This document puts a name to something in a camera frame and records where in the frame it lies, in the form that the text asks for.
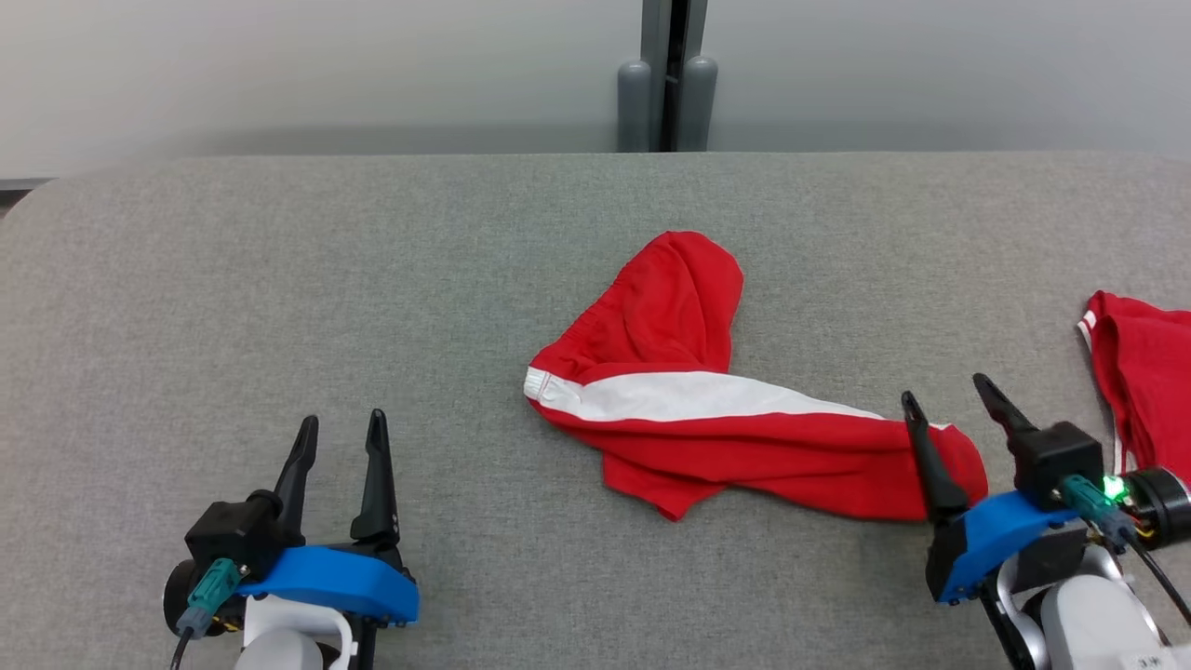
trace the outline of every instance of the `white plastic part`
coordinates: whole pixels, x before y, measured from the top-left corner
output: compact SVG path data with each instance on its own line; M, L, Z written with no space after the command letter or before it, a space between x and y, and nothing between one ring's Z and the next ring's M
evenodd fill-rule
M1174 656L1149 627L1145 607L1111 580L1078 575L1042 601L1052 670L1176 670Z
M339 612L319 605L307 605L278 596L248 599L244 609L244 649L273 631L293 631L306 635L339 635L339 658L330 670L348 670L356 653L351 625Z
M310 637L279 628L244 647L236 670L323 670L323 652Z

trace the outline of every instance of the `green led light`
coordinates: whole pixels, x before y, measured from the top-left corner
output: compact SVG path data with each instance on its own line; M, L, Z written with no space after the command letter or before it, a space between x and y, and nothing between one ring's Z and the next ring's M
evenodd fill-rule
M1129 496L1129 489L1124 486L1124 480L1111 475L1104 476L1104 495L1112 502L1118 503Z

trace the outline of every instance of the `white stripe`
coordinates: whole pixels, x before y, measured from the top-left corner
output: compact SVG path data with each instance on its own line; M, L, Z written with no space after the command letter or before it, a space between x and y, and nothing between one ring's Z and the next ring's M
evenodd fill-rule
M1087 328L1087 321L1080 320L1075 324L1075 327L1078 327L1079 333L1083 334L1084 344L1087 345L1087 351L1092 351L1092 331Z
M1087 309L1084 313L1084 318L1075 324L1075 327L1079 328L1079 333L1084 337L1084 344L1087 345L1087 351L1091 352L1092 328L1096 327L1096 312ZM1124 453L1124 445L1121 444L1121 436L1116 431L1116 413L1112 412L1111 405L1109 406L1109 413L1112 414L1112 474L1121 475L1122 472L1135 470L1137 462L1131 453Z
M756 380L716 372L644 372L584 386L530 368L525 396L584 421L686 421L762 414L838 414L883 419L871 412Z

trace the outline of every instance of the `black cable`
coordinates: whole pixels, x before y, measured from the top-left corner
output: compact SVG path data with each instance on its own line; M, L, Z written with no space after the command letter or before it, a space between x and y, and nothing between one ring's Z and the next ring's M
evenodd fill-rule
M1187 607L1186 601L1183 600L1179 590L1171 583L1171 578L1166 576L1166 572L1162 572L1162 569L1158 565L1158 562L1154 561L1154 557L1149 556L1149 551L1141 545L1136 536L1130 533L1121 533L1121 536L1127 543L1129 543L1133 551L1137 552L1137 557L1140 557L1141 562L1146 564L1146 568L1154 574L1154 578L1162 586L1162 590L1166 591L1166 595L1171 596L1171 600L1174 601L1174 607L1179 609L1179 614L1183 615L1183 619L1187 622L1187 625L1191 625L1191 607Z
M194 628L187 626L182 631L182 637L177 640L177 646L174 649L174 660L169 663L169 670L179 670L182 666L182 655L186 653L186 643L191 641L192 635L194 635Z

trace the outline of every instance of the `robotic arm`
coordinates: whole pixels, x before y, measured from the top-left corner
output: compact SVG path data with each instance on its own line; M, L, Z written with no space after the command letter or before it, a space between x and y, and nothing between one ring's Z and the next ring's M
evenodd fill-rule
M314 465L318 419L307 417L273 491L217 502L186 534L192 558L166 583L166 625L180 641L243 632L236 670L370 670L376 631L418 619L418 588L400 541L385 413L373 411L368 471L354 540L306 546L306 475ZM311 635L332 635L338 649Z
M1015 670L1191 670L1191 646L1170 645L1116 561L1127 549L1137 552L1191 622L1148 553L1191 536L1183 483L1161 468L1105 477L1090 436L1067 422L1039 430L987 377L973 382L1005 431L1016 475L1015 490L972 508L931 444L918 402L902 396L935 527L931 596L953 606L979 600Z

